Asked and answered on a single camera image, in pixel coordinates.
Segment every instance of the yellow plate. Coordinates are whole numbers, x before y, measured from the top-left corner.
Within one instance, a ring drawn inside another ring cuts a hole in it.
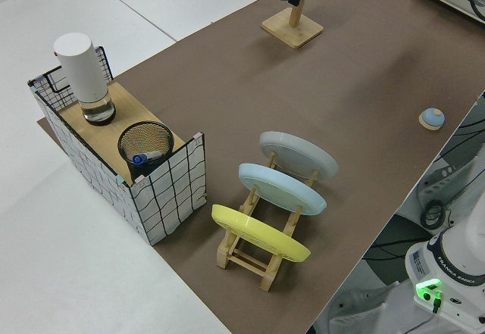
[[[242,239],[288,261],[303,262],[310,255],[308,248],[295,239],[234,209],[214,204],[212,219]]]

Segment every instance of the green light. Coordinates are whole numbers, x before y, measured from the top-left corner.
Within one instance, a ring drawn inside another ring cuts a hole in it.
[[[426,281],[419,282],[416,284],[416,292],[420,298],[429,290],[434,290],[436,287],[441,286],[440,279],[427,279]],[[441,292],[436,292],[436,298],[440,298]]]
[[[428,279],[423,282],[419,282],[416,284],[416,289],[425,289],[429,286],[440,286],[441,285],[441,280],[440,279]]]

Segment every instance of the blue marker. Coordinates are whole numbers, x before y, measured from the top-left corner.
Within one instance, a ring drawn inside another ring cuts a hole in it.
[[[151,151],[145,152],[143,154],[134,155],[132,161],[135,165],[143,165],[156,158],[161,158],[162,156],[163,154],[161,153],[161,151]]]

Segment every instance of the plate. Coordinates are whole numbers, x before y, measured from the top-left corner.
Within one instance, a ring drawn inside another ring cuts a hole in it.
[[[212,219],[242,239],[288,261],[303,262],[310,255],[310,250],[300,242],[234,209],[214,204]]]
[[[240,164],[239,179],[256,195],[287,211],[302,207],[302,215],[317,215],[327,203],[315,190],[280,171],[257,164]]]
[[[264,132],[259,137],[263,153],[276,153],[275,164],[282,170],[309,179],[315,170],[316,180],[329,179],[339,170],[338,163],[323,149],[305,139],[282,132]]]

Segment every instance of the light blue plate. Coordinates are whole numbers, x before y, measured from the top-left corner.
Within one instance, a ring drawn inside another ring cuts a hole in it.
[[[318,146],[305,139],[282,132],[265,132],[259,137],[263,153],[276,153],[275,164],[282,170],[309,179],[315,170],[316,180],[329,179],[337,173],[337,162]]]
[[[317,215],[327,203],[315,190],[301,181],[256,164],[240,164],[239,179],[249,190],[256,186],[256,195],[287,211],[302,207],[302,215]]]

